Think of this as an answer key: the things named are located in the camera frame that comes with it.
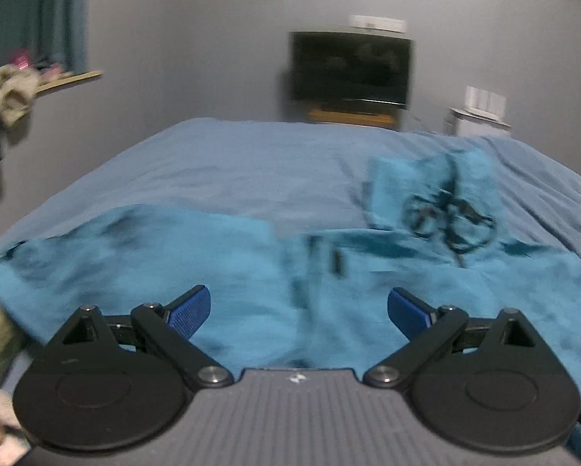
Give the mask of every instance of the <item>blue gripper pad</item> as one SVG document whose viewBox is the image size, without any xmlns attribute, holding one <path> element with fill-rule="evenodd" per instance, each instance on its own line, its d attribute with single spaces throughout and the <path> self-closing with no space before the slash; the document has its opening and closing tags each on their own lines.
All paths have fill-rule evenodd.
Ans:
<svg viewBox="0 0 581 466">
<path fill-rule="evenodd" d="M 394 288 L 387 297 L 387 315 L 409 341 L 433 325 L 434 313 L 434 308 L 404 289 Z"/>
<path fill-rule="evenodd" d="M 187 298 L 183 295 L 166 308 L 169 311 L 168 325 L 186 340 L 193 336 L 211 313 L 211 294 L 208 288 L 198 286 L 187 292 L 189 293 L 193 295 Z"/>
</svg>

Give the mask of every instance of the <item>ridged gray surface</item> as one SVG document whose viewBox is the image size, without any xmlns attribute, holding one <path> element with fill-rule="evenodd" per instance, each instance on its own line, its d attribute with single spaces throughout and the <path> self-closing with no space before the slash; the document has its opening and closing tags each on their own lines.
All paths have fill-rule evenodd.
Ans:
<svg viewBox="0 0 581 466">
<path fill-rule="evenodd" d="M 575 466 L 565 449 L 490 457 L 427 431 L 395 391 L 350 370 L 247 371 L 198 393 L 165 434 L 135 449 L 83 459 L 32 451 L 21 466 Z"/>
</svg>

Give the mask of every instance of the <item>tv screen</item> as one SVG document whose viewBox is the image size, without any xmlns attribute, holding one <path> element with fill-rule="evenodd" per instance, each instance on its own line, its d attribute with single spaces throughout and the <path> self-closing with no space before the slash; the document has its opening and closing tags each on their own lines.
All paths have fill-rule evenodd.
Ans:
<svg viewBox="0 0 581 466">
<path fill-rule="evenodd" d="M 386 34 L 295 31 L 291 96 L 297 101 L 407 106 L 413 42 Z"/>
</svg>

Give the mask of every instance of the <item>window sill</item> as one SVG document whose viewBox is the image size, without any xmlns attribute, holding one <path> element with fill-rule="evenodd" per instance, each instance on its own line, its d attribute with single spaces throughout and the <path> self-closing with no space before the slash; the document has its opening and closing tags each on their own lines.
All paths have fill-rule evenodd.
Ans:
<svg viewBox="0 0 581 466">
<path fill-rule="evenodd" d="M 53 80 L 52 82 L 43 83 L 35 90 L 35 93 L 37 96 L 41 96 L 47 92 L 53 92 L 55 89 L 60 87 L 69 87 L 73 84 L 88 82 L 89 80 L 101 77 L 103 73 L 104 72 L 102 70 L 95 70 L 92 72 L 83 73 L 81 75 L 73 75 L 72 77 L 66 77 L 64 79 Z"/>
</svg>

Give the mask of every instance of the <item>wall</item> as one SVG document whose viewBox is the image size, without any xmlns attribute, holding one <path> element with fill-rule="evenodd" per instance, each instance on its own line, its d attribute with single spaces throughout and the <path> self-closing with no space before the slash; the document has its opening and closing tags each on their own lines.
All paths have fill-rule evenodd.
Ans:
<svg viewBox="0 0 581 466">
<path fill-rule="evenodd" d="M 508 98 L 517 138 L 581 174 L 581 0 L 89 0 L 102 80 L 37 100 L 0 163 L 0 234 L 116 153 L 190 117 L 283 118 L 288 31 L 403 18 L 412 110 L 439 130 L 466 85 Z"/>
<path fill-rule="evenodd" d="M 36 100 L 0 163 L 0 234 L 82 175 L 167 124 L 163 0 L 89 0 L 89 68 L 100 80 Z"/>
<path fill-rule="evenodd" d="M 581 0 L 168 0 L 168 117 L 282 118 L 287 32 L 349 14 L 406 19 L 426 126 L 492 90 L 517 138 L 581 174 Z"/>
</svg>

